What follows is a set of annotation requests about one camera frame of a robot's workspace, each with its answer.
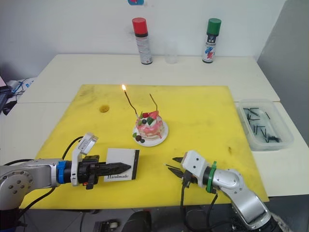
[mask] white table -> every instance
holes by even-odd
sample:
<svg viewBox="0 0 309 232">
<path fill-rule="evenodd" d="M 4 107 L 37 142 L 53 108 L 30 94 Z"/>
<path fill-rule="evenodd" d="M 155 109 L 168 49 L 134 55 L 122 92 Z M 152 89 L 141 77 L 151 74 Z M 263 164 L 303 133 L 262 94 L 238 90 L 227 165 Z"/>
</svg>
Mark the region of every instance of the white table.
<svg viewBox="0 0 309 232">
<path fill-rule="evenodd" d="M 200 57 L 174 65 L 154 59 L 141 65 L 138 56 L 56 56 L 9 116 L 0 115 L 0 164 L 34 158 L 81 84 L 228 85 L 235 102 L 274 101 L 295 138 L 287 149 L 253 152 L 267 195 L 309 194 L 308 146 L 254 59 L 217 57 L 210 65 Z"/>
</svg>

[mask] green ring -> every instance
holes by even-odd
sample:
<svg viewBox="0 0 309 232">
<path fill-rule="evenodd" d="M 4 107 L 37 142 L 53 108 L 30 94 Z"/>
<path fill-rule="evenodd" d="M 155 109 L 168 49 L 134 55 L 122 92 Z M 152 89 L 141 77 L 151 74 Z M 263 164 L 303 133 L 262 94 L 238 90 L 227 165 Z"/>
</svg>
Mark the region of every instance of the green ring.
<svg viewBox="0 0 309 232">
<path fill-rule="evenodd" d="M 214 171 L 216 171 L 217 169 L 216 164 L 217 164 L 217 161 L 213 162 L 213 165 L 211 166 L 211 171 L 209 172 L 209 176 L 208 176 L 206 191 L 209 193 L 211 193 L 213 174 L 214 174 Z"/>
</svg>

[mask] green cap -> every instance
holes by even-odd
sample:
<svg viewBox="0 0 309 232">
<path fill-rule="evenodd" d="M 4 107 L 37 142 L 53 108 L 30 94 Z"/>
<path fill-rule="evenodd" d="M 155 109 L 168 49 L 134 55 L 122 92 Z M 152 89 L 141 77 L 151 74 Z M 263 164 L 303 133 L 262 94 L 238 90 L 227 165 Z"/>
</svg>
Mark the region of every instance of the green cap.
<svg viewBox="0 0 309 232">
<path fill-rule="evenodd" d="M 221 20 L 218 18 L 210 18 L 208 20 L 207 34 L 219 35 Z"/>
</svg>

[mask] yellow board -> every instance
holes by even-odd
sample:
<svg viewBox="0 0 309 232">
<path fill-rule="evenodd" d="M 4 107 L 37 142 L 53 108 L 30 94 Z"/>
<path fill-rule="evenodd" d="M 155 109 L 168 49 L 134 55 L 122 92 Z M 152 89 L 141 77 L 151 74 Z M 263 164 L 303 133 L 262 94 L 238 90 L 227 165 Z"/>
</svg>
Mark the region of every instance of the yellow board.
<svg viewBox="0 0 309 232">
<path fill-rule="evenodd" d="M 196 150 L 217 168 L 233 168 L 243 174 L 245 183 L 263 201 L 268 201 L 263 183 L 236 112 L 228 87 L 223 86 L 127 86 L 127 93 L 138 114 L 155 110 L 149 93 L 158 104 L 159 114 L 169 126 L 169 135 L 160 145 L 143 147 L 132 137 L 135 113 L 120 85 L 83 85 L 65 114 L 45 141 L 37 158 L 60 158 L 70 144 L 86 132 L 99 140 L 89 155 L 105 161 L 108 148 L 140 150 L 137 178 L 132 181 L 99 182 L 92 190 L 84 186 L 61 185 L 33 206 L 38 209 L 140 208 L 179 205 L 181 180 L 166 164 L 188 150 Z M 102 113 L 100 107 L 108 105 Z M 66 156 L 71 159 L 72 149 Z M 22 207 L 47 192 L 28 194 Z M 185 204 L 208 204 L 214 195 L 195 184 L 185 192 Z M 216 203 L 230 203 L 219 192 Z"/>
</svg>

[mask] red cap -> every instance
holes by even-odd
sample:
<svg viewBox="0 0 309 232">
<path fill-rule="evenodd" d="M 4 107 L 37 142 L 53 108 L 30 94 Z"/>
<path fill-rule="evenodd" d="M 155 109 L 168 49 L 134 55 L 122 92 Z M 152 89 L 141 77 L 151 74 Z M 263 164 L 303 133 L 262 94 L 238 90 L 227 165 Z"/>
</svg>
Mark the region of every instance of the red cap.
<svg viewBox="0 0 309 232">
<path fill-rule="evenodd" d="M 143 35 L 148 33 L 146 19 L 144 18 L 133 18 L 133 29 L 134 33 L 138 35 Z"/>
</svg>

